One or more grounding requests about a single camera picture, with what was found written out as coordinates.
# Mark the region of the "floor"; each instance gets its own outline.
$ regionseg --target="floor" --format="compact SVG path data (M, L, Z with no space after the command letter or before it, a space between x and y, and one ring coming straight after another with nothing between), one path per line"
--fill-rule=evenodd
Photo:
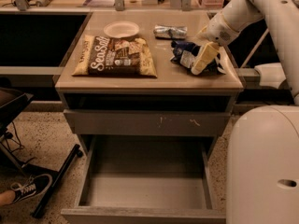
M231 117L209 159L218 209L222 212L225 212L226 150L229 134L236 119L235 116ZM25 111L15 119L15 126L24 145L24 149L14 153L15 156L22 161L36 157L31 161L32 164L42 165L53 170L60 169L73 145L78 143L78 139L71 133L62 112ZM13 127L10 126L9 130L13 132ZM1 207L0 223L67 223L61 216L61 210L71 208L75 203L85 160L85 156L74 159L58 190L50 198L46 206L46 213L41 219L31 217L31 213L34 212L41 199L41 197L35 197ZM24 181L25 178L19 172L1 167L0 191L8 189L13 182L23 183Z

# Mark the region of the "chair base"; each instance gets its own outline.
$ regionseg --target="chair base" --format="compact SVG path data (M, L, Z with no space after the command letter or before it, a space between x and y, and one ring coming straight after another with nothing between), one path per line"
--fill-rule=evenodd
M80 145L75 144L64 160L64 164L61 166L59 171L51 170L48 168L32 165L27 162L20 161L18 158L16 158L4 145L3 140L5 139L5 135L2 135L0 137L0 150L2 153L7 157L6 165L9 168L14 168L19 170L23 175L41 175L41 174L49 174L53 178L53 182L48 188L48 190L45 192L44 196L42 197L41 201L39 202L38 206L36 207L36 210L32 213L32 217L34 218L42 218L44 215L44 208L46 207L51 195L56 190L56 188L59 185L59 182L64 176L64 173L70 166L72 160L75 158L75 156L82 157L83 153L81 150L79 150Z

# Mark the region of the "sneaker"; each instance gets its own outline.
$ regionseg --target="sneaker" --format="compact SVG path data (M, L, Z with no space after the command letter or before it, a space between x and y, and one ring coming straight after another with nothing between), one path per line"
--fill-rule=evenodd
M10 188L15 192L16 197L12 203L43 194L51 183L52 176L48 174L30 177L24 185L13 183Z

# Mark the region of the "black and white sneaker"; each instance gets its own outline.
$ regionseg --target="black and white sneaker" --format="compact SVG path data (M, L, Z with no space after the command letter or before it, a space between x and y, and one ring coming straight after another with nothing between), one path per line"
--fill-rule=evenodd
M16 197L12 203L43 194L51 183L52 176L48 174L30 177L24 185L13 183L10 188L15 192Z

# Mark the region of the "small white plate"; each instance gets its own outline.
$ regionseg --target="small white plate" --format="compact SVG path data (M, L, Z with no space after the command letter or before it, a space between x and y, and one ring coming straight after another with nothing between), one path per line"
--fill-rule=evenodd
M104 33L114 38L129 37L139 33L139 26L130 21L115 21L104 27Z

